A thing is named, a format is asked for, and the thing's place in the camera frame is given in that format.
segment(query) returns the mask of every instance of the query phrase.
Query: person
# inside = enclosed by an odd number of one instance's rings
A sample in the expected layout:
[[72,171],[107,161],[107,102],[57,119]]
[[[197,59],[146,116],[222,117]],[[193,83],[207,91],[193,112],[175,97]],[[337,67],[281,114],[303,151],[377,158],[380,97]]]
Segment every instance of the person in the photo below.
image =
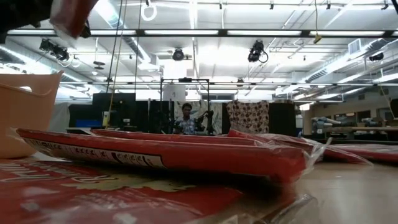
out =
[[177,121],[176,124],[179,128],[174,129],[174,134],[195,134],[195,120],[191,119],[192,105],[184,103],[182,105],[182,121]]

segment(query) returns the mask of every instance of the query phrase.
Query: ceiling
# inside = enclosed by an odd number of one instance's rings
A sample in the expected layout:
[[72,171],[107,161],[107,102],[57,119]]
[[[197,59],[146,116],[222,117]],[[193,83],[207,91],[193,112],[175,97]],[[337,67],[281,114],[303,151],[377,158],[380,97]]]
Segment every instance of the ceiling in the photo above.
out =
[[[328,1],[317,0],[317,10],[315,10],[315,1],[313,0],[275,0],[272,1],[274,9],[270,10],[271,1],[152,0],[149,1],[150,5],[156,8],[157,13],[151,21],[145,21],[140,13],[143,8],[147,7],[146,1],[100,0],[100,2],[109,3],[113,8],[98,9],[97,5],[89,16],[91,29],[112,29],[104,19],[106,14],[109,15],[112,11],[122,12],[121,19],[124,21],[124,27],[128,29],[314,30],[316,23],[320,30],[398,29],[398,15],[390,1],[387,1],[389,7],[386,10],[381,10],[384,1],[331,0],[331,8],[326,9]],[[151,8],[145,9],[146,17],[150,17],[152,12]],[[43,21],[41,29],[52,29],[52,25],[48,21]],[[13,43],[42,55],[43,52],[39,50],[42,39],[43,37],[30,36],[8,37],[5,47]],[[171,65],[175,66],[171,55],[176,48],[181,48],[186,55],[195,54],[197,72],[194,69],[194,60],[184,60],[178,64],[186,68],[188,77],[209,78],[214,82],[235,82],[238,78],[243,78],[245,82],[300,82],[314,69],[326,66],[331,60],[344,54],[348,50],[348,44],[355,40],[324,38],[314,44],[313,39],[305,38],[196,37],[195,40],[192,40],[191,37],[139,37],[135,40],[151,57],[151,64],[156,66],[148,67],[143,64],[137,68],[137,65],[142,62],[120,37],[100,37],[98,38],[98,48],[96,48],[96,38],[94,37],[80,38],[74,47],[70,47],[68,43],[58,37],[49,39],[55,44],[68,47],[68,52],[71,54],[71,60],[65,63],[59,62],[60,65],[57,69],[67,68],[73,74],[77,73],[87,80],[94,81],[105,81],[108,76],[112,79],[117,76],[116,81],[118,82],[159,81],[164,72],[163,67],[166,69]],[[263,65],[249,63],[247,60],[249,49],[256,40],[263,41],[269,55],[268,62]],[[336,83],[343,78],[394,60],[398,56],[396,46],[398,45],[385,46],[382,49],[384,59],[381,61],[371,62],[366,61],[367,57],[358,58],[313,82]],[[55,62],[51,55],[46,54],[44,57]],[[105,63],[104,70],[94,68],[95,60]],[[374,72],[373,78],[378,75],[378,72]],[[369,75],[366,74],[355,79],[355,82],[365,82],[369,79]],[[158,84],[136,86],[140,90],[153,91],[159,87]],[[134,87],[118,85],[116,88],[123,91],[123,89]],[[211,87],[211,89],[220,90],[219,93],[234,92],[233,90],[239,89],[245,95],[250,88],[249,86],[240,89],[236,86]],[[276,88],[277,86],[259,86],[256,91],[252,92],[262,95],[261,91],[264,91],[263,93],[267,91],[266,93],[269,94],[270,90],[273,91]],[[292,88],[288,94],[298,95],[311,91],[315,91],[314,87]]]

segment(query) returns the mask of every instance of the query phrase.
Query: white label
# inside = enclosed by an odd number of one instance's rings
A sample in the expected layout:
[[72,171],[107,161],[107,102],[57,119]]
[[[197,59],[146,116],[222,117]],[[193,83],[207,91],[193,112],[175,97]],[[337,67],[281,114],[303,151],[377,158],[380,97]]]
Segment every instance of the white label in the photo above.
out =
[[66,159],[103,161],[136,166],[166,168],[163,165],[162,156],[158,155],[94,149],[88,147],[59,144],[54,142],[39,141],[35,139],[25,139],[25,142],[34,147],[39,152],[42,152],[48,156],[53,156],[53,154],[56,154],[57,157],[62,156]]

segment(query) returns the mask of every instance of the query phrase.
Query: beige basket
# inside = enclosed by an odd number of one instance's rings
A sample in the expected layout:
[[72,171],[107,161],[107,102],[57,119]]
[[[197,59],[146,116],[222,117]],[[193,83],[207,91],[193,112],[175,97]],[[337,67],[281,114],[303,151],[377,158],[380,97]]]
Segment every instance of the beige basket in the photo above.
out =
[[0,74],[0,159],[30,156],[35,150],[13,134],[14,128],[45,131],[61,75]]

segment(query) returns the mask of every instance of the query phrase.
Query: wooden floor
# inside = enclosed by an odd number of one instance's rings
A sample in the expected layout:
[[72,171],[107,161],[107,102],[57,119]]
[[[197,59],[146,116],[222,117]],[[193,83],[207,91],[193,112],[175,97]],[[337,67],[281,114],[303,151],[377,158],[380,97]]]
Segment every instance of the wooden floor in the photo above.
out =
[[297,190],[317,198],[322,224],[398,223],[398,166],[320,163]]

